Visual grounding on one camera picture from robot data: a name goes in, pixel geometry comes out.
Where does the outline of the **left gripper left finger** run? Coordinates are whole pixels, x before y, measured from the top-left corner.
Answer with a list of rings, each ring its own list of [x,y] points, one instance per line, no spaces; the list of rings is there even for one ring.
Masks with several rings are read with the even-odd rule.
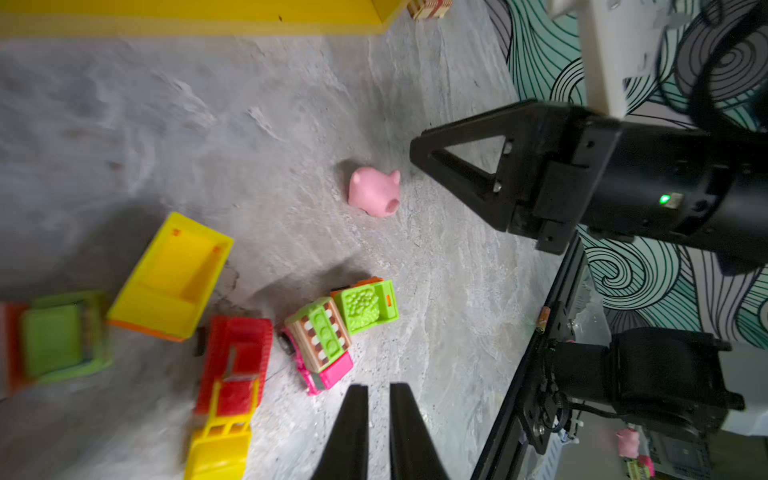
[[[368,387],[350,385],[312,480],[367,478],[368,414]]]

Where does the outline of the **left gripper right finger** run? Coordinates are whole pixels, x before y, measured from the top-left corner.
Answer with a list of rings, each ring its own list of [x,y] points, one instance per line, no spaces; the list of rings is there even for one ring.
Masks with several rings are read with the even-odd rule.
[[[390,385],[392,479],[448,479],[410,386]]]

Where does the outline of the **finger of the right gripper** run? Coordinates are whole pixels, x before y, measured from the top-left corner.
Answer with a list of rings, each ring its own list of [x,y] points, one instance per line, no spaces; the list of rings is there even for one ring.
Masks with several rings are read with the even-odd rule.
[[[410,161],[498,231],[512,231],[539,176],[540,112],[523,101],[428,129],[410,143]],[[456,148],[498,138],[490,171]]]

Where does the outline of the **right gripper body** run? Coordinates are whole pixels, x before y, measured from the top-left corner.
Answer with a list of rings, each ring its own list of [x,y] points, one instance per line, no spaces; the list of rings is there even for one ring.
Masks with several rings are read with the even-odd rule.
[[[622,123],[584,107],[525,101],[513,106],[506,161],[513,201],[507,231],[561,254],[596,191]]]

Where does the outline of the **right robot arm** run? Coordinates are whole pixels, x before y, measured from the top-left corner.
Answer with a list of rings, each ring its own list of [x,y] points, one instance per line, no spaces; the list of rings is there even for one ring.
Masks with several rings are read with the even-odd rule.
[[[714,255],[723,273],[767,262],[767,145],[525,101],[424,131],[412,163],[494,229],[561,254],[578,226],[613,241],[660,240]],[[541,343],[528,432],[574,409],[695,440],[767,432],[756,357],[712,333],[643,327],[607,346]]]

